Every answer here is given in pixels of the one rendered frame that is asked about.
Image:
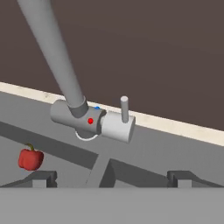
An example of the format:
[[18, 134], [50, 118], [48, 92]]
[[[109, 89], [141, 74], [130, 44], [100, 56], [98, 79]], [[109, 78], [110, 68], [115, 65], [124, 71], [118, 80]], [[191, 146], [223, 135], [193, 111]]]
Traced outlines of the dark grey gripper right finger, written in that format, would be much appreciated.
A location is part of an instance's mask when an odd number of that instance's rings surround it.
[[196, 176], [191, 171], [168, 171], [168, 186], [177, 188], [213, 187], [224, 188], [224, 185], [215, 184]]

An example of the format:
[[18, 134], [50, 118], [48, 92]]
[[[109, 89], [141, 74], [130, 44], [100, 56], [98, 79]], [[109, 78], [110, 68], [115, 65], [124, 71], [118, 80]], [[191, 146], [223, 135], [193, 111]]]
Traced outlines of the grey metal sink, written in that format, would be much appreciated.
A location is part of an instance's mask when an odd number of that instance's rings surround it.
[[162, 131], [135, 127], [129, 144], [105, 137], [82, 142], [74, 130], [54, 123], [50, 105], [0, 92], [0, 137], [34, 144], [58, 173], [58, 185], [110, 187], [116, 181], [163, 187], [167, 172], [182, 172], [202, 184], [224, 186], [224, 148]]

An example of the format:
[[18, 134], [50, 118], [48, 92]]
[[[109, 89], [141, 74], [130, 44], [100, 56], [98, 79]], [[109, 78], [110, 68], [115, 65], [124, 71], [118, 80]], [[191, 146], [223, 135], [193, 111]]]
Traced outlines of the grey sink tap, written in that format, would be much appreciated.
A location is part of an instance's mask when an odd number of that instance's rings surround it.
[[45, 56], [59, 88], [66, 98], [51, 106], [51, 119], [75, 129], [76, 136], [90, 141], [101, 134], [104, 109], [89, 107], [69, 58], [54, 16], [51, 0], [17, 0], [31, 31]]

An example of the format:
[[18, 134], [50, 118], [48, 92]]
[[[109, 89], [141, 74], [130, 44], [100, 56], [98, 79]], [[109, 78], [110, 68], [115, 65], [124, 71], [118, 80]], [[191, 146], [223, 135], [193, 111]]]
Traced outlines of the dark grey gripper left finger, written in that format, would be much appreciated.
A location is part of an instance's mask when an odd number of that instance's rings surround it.
[[56, 171], [34, 171], [26, 178], [8, 183], [3, 185], [3, 187], [56, 187], [57, 177], [58, 176]]

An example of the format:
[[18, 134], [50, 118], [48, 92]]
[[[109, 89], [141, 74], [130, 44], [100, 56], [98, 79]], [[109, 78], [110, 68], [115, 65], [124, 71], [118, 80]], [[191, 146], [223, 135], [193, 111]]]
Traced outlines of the red bell pepper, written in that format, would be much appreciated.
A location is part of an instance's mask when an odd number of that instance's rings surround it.
[[30, 149], [22, 149], [18, 157], [18, 166], [27, 171], [36, 171], [43, 163], [44, 153], [40, 150], [34, 150], [31, 143], [27, 143]]

